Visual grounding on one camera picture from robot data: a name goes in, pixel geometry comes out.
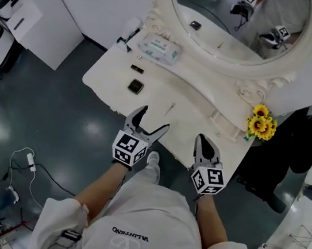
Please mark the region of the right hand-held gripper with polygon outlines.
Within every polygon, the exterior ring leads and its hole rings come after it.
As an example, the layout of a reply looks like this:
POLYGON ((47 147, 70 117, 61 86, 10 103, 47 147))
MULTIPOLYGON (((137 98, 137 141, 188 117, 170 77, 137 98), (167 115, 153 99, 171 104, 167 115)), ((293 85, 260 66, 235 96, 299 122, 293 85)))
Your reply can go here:
POLYGON ((199 194, 214 195, 225 188, 219 148, 204 134, 197 135, 194 147, 194 166, 191 174, 199 194))

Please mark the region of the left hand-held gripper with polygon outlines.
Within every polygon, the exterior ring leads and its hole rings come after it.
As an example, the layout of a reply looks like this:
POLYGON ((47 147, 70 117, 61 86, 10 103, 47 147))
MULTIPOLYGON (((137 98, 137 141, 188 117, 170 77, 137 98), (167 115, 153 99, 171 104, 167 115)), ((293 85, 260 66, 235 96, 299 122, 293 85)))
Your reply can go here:
POLYGON ((124 129, 120 130, 112 144, 113 159, 128 167, 134 166, 142 159, 148 148, 170 129, 169 124, 160 126, 152 133, 138 132, 141 120, 147 112, 148 105, 139 107, 125 119, 124 129))

